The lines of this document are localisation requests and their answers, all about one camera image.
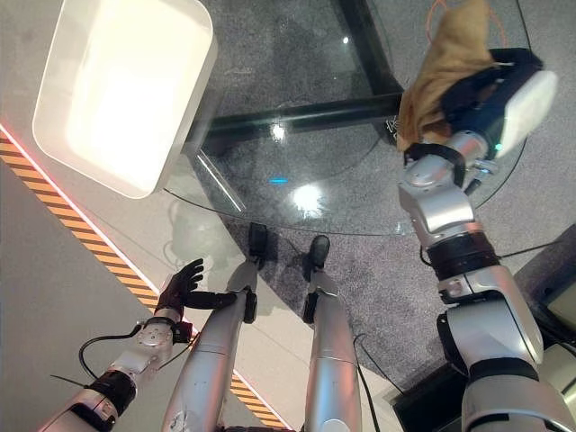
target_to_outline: wire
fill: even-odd
[[[366,336],[366,334],[365,334],[365,333],[360,333],[360,335],[358,335],[358,336]],[[376,366],[376,369],[378,369],[378,372],[380,372],[380,374],[381,374],[384,378],[386,378],[386,379],[390,382],[390,384],[392,384],[392,385],[394,386],[394,388],[395,388],[401,395],[403,395],[403,394],[404,394],[404,391],[402,391],[402,389],[401,389],[398,385],[396,385],[393,380],[390,379],[390,377],[388,376],[388,374],[380,367],[380,365],[378,364],[378,362],[376,362],[376,360],[374,360],[374,358],[370,355],[370,352],[366,349],[366,347],[365,347],[364,344],[362,343],[362,340],[360,341],[360,347],[362,348],[362,350],[364,351],[364,353],[368,356],[368,358],[369,358],[370,361],[373,363],[373,365]]]
[[[57,378],[57,379],[59,379],[59,380],[66,381],[67,383],[75,384],[75,385],[77,385],[78,387],[82,387],[83,389],[86,388],[86,386],[85,386],[84,384],[82,384],[81,382],[71,380],[71,379],[69,379],[69,378],[67,378],[67,377],[65,377],[65,376],[53,375],[53,374],[50,374],[50,376],[51,376],[52,378]]]
[[[179,356],[181,356],[183,353],[185,353],[186,350],[193,345],[193,343],[194,343],[195,340],[196,340],[196,338],[192,339],[192,340],[190,341],[190,343],[189,343],[188,345],[186,345],[186,348],[184,348],[182,351],[180,351],[178,354],[176,354],[176,355],[175,355],[174,357],[172,357],[170,360],[168,360],[167,362],[165,362],[164,364],[162,364],[162,365],[158,368],[158,370],[160,370],[160,369],[162,369],[163,367],[166,367],[166,366],[170,365],[172,362],[174,362]]]
[[[546,248],[546,247],[548,247],[548,246],[557,245],[557,244],[559,244],[559,243],[562,243],[562,241],[561,241],[561,240],[551,241],[550,243],[544,243],[543,245],[540,245],[540,246],[529,247],[529,248],[527,248],[527,249],[519,250],[518,252],[512,252],[511,254],[506,254],[506,255],[498,256],[498,259],[513,257],[513,256],[515,256],[515,255],[520,255],[520,254],[525,254],[526,252],[532,252],[533,250],[538,250],[538,249],[541,249],[541,248]]]
[[[132,329],[132,331],[130,333],[128,333],[127,335],[111,335],[111,336],[99,336],[99,337],[94,337],[90,340],[88,340],[87,342],[85,342],[80,349],[78,350],[78,360],[80,360],[80,364],[82,365],[82,368],[84,369],[84,371],[92,378],[94,378],[95,380],[98,379],[98,377],[96,376],[96,374],[94,372],[92,372],[92,369],[90,369],[88,367],[88,364],[86,364],[86,361],[84,359],[84,351],[90,347],[93,343],[95,342],[100,342],[102,340],[118,340],[118,339],[129,339],[132,338],[136,335],[136,333],[138,333],[140,331],[140,329],[142,329],[142,325],[141,324],[136,324],[136,326],[134,326],[134,328]]]
[[[524,34],[526,35],[526,41],[528,42],[528,49],[532,50],[532,42],[530,41],[530,35],[528,34],[528,28],[526,25],[526,20],[524,19],[524,13],[522,12],[522,6],[520,6],[520,0],[516,0],[516,6],[518,8],[518,13],[520,14],[520,20],[522,20],[522,27],[524,27]]]
[[[374,409],[374,403],[372,402],[372,395],[370,394],[370,389],[368,389],[368,383],[364,378],[364,374],[362,373],[362,368],[360,367],[360,362],[358,361],[358,353],[356,352],[356,341],[361,336],[366,336],[365,333],[360,333],[354,338],[354,342],[352,346],[354,347],[354,354],[356,356],[356,367],[358,368],[358,374],[360,375],[360,379],[362,380],[362,385],[364,386],[364,391],[366,392],[366,398],[368,399],[368,405],[370,406],[370,414],[372,414],[372,422],[374,423],[374,429],[376,432],[380,432],[380,425],[378,424],[378,418],[376,417],[376,410]]]
[[[420,261],[422,261],[428,267],[432,266],[431,263],[429,263],[426,259],[424,259],[424,249],[422,248],[422,246],[420,246]]]

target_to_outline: glass table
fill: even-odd
[[[273,227],[410,232],[395,116],[443,11],[459,2],[202,2],[219,53],[166,190]],[[490,48],[526,45],[516,2],[494,2]],[[499,160],[474,205],[498,191],[522,149]]]

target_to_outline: white tray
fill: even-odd
[[[197,0],[65,0],[34,138],[96,182],[148,196],[180,153],[216,52]]]

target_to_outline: tan cloth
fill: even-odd
[[[450,137],[440,98],[456,81],[494,64],[486,48],[489,12],[485,0],[468,0],[445,13],[418,78],[402,96],[398,150]]]

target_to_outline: black metal table frame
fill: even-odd
[[[382,134],[384,120],[398,114],[403,89],[390,70],[367,0],[333,3],[350,31],[373,96],[214,118],[204,136],[203,151],[220,153],[222,145],[269,136],[274,124],[298,133],[372,123]],[[186,141],[192,139],[195,126],[193,123]]]

